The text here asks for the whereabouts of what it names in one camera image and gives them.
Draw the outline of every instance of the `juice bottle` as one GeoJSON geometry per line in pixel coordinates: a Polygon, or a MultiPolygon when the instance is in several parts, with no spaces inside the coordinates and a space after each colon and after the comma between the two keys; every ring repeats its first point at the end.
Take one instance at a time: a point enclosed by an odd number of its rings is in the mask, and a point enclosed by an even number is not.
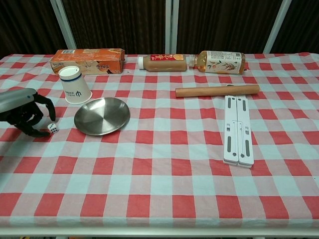
{"type": "Polygon", "coordinates": [[[153,54],[138,58],[139,69],[148,71],[186,71],[186,57],[182,54],[153,54]]]}
{"type": "Polygon", "coordinates": [[[240,52],[202,51],[199,55],[190,55],[189,66],[201,72],[242,74],[245,60],[245,54],[240,52]]]}

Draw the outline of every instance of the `red and white checkered tablecloth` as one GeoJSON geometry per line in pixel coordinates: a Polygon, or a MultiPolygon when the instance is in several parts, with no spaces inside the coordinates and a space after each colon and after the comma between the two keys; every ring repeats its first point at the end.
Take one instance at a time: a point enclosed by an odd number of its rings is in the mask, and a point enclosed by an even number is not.
{"type": "MultiPolygon", "coordinates": [[[[0,60],[0,91],[36,89],[60,131],[32,138],[0,123],[0,228],[319,226],[319,55],[247,55],[241,75],[150,73],[126,57],[121,75],[85,76],[93,99],[116,97],[131,119],[104,136],[79,132],[50,55],[0,60]],[[223,97],[175,88],[258,84],[247,96],[255,164],[223,163],[223,97]]],[[[51,123],[48,111],[37,129],[51,123]]]]}

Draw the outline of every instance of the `background wall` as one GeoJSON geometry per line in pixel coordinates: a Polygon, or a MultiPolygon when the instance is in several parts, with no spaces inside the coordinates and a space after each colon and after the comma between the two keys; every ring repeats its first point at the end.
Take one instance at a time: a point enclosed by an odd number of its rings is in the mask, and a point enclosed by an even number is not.
{"type": "Polygon", "coordinates": [[[1,0],[0,33],[0,58],[66,48],[49,0],[1,0]]]}
{"type": "MultiPolygon", "coordinates": [[[[62,0],[78,48],[164,53],[165,0],[62,0]]],[[[179,0],[177,52],[261,53],[281,0],[179,0]]],[[[292,0],[273,53],[319,53],[319,1],[292,0]]],[[[66,49],[50,0],[0,1],[0,58],[66,49]]]]}

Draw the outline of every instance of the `gray robot arm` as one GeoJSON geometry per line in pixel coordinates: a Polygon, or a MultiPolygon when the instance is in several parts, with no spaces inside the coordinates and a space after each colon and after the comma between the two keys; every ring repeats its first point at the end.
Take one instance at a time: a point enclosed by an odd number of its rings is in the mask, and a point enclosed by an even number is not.
{"type": "Polygon", "coordinates": [[[35,93],[36,90],[31,88],[0,93],[0,113],[10,111],[34,101],[33,95],[35,93]]]}
{"type": "Polygon", "coordinates": [[[6,121],[33,137],[50,135],[49,132],[38,131],[32,127],[43,117],[36,102],[45,104],[51,120],[55,121],[52,101],[31,88],[0,93],[0,121],[6,121]]]}

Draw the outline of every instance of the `cardboard box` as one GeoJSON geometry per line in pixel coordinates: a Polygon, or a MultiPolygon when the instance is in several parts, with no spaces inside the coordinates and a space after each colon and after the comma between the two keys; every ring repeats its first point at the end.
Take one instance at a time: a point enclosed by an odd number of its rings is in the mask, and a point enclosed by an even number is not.
{"type": "Polygon", "coordinates": [[[78,66],[83,75],[120,74],[124,54],[121,48],[58,50],[51,59],[51,67],[56,75],[66,66],[78,66]]]}

